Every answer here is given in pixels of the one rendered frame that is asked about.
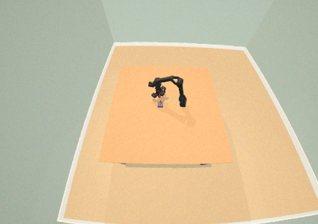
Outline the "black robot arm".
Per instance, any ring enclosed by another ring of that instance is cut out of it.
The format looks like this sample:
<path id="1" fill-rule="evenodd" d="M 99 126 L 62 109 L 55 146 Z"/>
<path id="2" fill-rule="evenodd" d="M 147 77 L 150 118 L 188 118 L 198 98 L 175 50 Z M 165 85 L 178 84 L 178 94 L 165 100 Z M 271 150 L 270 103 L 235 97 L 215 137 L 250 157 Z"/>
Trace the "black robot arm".
<path id="1" fill-rule="evenodd" d="M 177 82 L 174 79 L 178 79 Z M 180 92 L 180 96 L 179 96 L 179 101 L 180 101 L 180 107 L 185 107 L 186 106 L 186 102 L 187 102 L 187 98 L 184 95 L 184 89 L 183 89 L 183 83 L 184 83 L 184 79 L 182 77 L 179 76 L 168 76 L 168 77 L 156 77 L 154 79 L 153 82 L 148 82 L 148 86 L 149 87 L 156 87 L 156 89 L 160 89 L 161 87 L 161 83 L 162 82 L 173 82 L 178 88 L 179 88 L 179 92 Z M 160 89 L 160 91 L 158 91 L 158 94 L 160 94 L 161 96 L 163 96 L 166 93 L 166 90 L 162 90 Z"/>

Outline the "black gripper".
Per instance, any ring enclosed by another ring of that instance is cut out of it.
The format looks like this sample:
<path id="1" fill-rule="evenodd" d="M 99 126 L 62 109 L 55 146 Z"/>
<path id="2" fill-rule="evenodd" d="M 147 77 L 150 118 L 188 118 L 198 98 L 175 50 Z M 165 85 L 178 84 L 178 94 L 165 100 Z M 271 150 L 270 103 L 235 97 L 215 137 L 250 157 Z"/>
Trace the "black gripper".
<path id="1" fill-rule="evenodd" d="M 156 89 L 156 88 L 155 88 L 155 89 Z M 167 88 L 164 87 L 164 86 L 162 86 L 162 87 L 160 87 L 160 89 L 166 90 Z M 159 97 L 158 91 L 160 91 L 160 89 L 156 89 L 156 93 L 152 93 L 152 94 L 151 94 L 153 98 Z"/>

